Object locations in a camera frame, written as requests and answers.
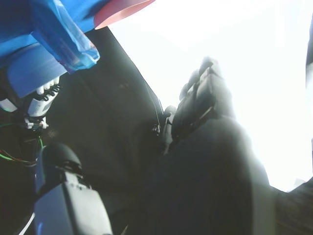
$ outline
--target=bright light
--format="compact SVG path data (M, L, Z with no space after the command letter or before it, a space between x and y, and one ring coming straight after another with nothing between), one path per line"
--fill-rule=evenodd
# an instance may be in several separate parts
M312 177L305 118L312 2L157 0L110 29L164 108L178 105L204 56L216 58L270 184L287 191Z

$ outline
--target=blue object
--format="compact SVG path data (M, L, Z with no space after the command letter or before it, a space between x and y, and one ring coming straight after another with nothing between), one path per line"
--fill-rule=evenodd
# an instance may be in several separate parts
M65 68L53 55L36 43L14 54L7 76L18 97L22 98L64 73Z
M100 58L60 0L31 0L32 36L69 72L89 69Z
M94 15L110 0L61 0L69 16L83 31L94 29ZM30 0L0 0L0 67L16 50L34 44Z

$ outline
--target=pink object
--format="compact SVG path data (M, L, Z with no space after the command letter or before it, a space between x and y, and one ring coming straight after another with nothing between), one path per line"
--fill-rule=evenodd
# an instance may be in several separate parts
M111 0L94 16L95 29L106 27L145 8L155 0Z

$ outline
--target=pink plastic rim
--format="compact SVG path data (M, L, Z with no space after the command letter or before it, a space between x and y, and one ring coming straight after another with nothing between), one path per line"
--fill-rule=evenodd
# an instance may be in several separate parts
M95 29L106 27L114 22L124 19L155 0L111 0L94 16Z

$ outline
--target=blue plastic wrapper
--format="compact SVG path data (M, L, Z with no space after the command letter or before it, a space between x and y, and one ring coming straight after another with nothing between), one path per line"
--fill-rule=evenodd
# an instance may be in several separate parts
M88 69L100 55L60 0L31 0L32 36L69 72Z

